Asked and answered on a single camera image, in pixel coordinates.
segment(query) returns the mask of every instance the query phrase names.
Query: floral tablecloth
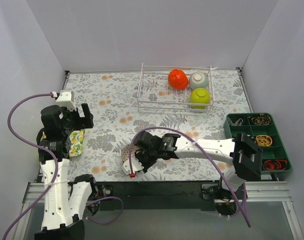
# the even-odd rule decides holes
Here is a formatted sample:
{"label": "floral tablecloth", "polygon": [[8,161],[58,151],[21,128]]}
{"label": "floral tablecloth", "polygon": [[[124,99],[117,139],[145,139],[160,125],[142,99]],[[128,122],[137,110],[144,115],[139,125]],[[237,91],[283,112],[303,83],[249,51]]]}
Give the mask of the floral tablecloth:
{"label": "floral tablecloth", "polygon": [[[84,134],[82,156],[72,157],[68,178],[93,174],[96,181],[217,180],[218,173],[206,159],[158,160],[146,174],[131,179],[121,169],[121,150],[146,127],[169,127],[197,139],[225,138],[223,123],[229,113],[249,113],[241,81],[235,70],[214,70],[215,103],[210,111],[197,115],[149,114],[137,109],[140,72],[72,74],[66,88],[75,93],[75,104],[88,103],[94,128]],[[162,135],[164,130],[152,134]],[[230,166],[218,163],[225,172]]]}

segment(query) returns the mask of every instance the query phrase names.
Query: orange bowl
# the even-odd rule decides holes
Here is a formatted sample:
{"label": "orange bowl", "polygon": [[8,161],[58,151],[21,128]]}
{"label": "orange bowl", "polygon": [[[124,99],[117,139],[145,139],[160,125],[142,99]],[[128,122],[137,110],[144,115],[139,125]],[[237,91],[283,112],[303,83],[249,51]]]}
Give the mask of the orange bowl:
{"label": "orange bowl", "polygon": [[188,85],[188,78],[182,70],[173,69],[168,75],[168,83],[175,89],[184,89]]}

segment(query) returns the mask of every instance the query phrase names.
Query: white wire rack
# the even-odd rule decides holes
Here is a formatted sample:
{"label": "white wire rack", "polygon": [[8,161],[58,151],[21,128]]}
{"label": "white wire rack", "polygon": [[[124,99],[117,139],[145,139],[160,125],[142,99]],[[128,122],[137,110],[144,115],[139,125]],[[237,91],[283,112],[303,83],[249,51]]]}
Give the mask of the white wire rack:
{"label": "white wire rack", "polygon": [[[187,86],[177,90],[168,84],[168,74],[173,69],[181,69],[187,78],[195,72],[202,72],[208,76],[209,84],[206,87],[210,93],[210,103],[189,103],[193,89]],[[142,64],[140,82],[137,90],[138,111],[145,110],[170,110],[185,112],[209,111],[215,101],[212,67],[177,67],[177,66],[149,66]]]}

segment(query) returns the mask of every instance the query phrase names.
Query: white cable clip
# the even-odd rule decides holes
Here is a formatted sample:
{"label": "white cable clip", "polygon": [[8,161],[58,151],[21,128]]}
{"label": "white cable clip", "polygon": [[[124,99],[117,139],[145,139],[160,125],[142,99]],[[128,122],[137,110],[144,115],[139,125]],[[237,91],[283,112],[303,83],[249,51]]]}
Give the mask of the white cable clip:
{"label": "white cable clip", "polygon": [[196,144],[199,145],[199,143],[197,142],[197,140],[195,140],[195,141],[192,142],[192,145],[195,146],[195,147],[196,147]]}
{"label": "white cable clip", "polygon": [[44,186],[53,186],[53,185],[55,185],[55,184],[63,184],[63,183],[67,183],[67,181],[55,181],[55,182],[49,182],[48,184],[44,184]]}

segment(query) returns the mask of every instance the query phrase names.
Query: white bowl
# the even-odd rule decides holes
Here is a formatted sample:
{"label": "white bowl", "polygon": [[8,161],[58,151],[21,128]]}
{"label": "white bowl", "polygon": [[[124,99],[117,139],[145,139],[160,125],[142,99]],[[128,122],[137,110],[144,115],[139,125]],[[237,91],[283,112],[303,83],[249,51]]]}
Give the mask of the white bowl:
{"label": "white bowl", "polygon": [[195,72],[190,76],[189,85],[192,89],[204,89],[208,85],[208,77],[200,71]]}

